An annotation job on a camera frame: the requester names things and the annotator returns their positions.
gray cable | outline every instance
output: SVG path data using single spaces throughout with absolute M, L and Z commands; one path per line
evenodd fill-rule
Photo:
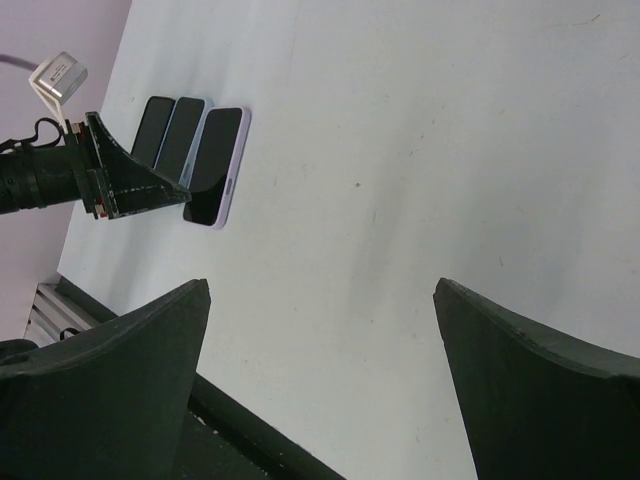
M 37 63 L 30 62 L 24 58 L 14 57 L 13 55 L 5 55 L 4 53 L 0 53 L 0 63 L 8 63 L 14 67 L 23 68 L 31 72 L 38 68 Z

black smartphone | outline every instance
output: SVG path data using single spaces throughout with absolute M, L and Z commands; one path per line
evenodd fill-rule
M 184 207 L 188 222 L 222 228 L 229 215 L 251 114 L 242 107 L 213 108 L 205 117 Z
M 202 98 L 181 97 L 173 108 L 155 170 L 176 183 L 187 186 L 182 173 L 193 163 L 197 137 L 202 131 L 204 114 L 211 102 Z
M 147 167 L 153 168 L 156 164 L 175 103 L 173 98 L 156 96 L 147 101 L 131 149 L 131 156 Z

tabletop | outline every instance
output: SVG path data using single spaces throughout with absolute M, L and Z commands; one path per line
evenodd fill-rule
M 207 278 L 205 378 L 348 478 L 475 478 L 440 277 L 640 355 L 639 16 L 134 0 L 104 121 L 130 148 L 151 95 L 250 108 L 229 221 L 78 205 L 59 271 L 120 314 Z

wall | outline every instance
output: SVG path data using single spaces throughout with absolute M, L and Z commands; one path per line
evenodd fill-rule
M 0 0 L 0 53 L 35 63 L 62 50 L 89 69 L 65 105 L 71 120 L 99 110 L 131 0 Z M 48 116 L 28 72 L 0 65 L 0 141 L 32 135 Z M 0 340 L 22 337 L 36 285 L 55 275 L 72 205 L 0 217 Z

smartphone screen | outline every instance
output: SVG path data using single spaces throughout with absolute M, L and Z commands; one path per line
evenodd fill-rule
M 167 97 L 151 97 L 147 101 L 131 149 L 131 156 L 147 167 L 153 168 L 156 164 L 175 103 Z
M 225 191 L 225 184 L 232 159 L 240 160 L 241 152 L 234 150 L 242 116 L 241 108 L 218 108 L 207 114 L 189 184 L 191 201 L 185 205 L 185 220 L 212 226 L 219 215 L 226 214 L 220 207 L 223 197 L 231 195 L 233 189 L 229 183 Z
M 204 100 L 182 97 L 173 109 L 155 169 L 176 183 L 180 182 L 204 107 Z

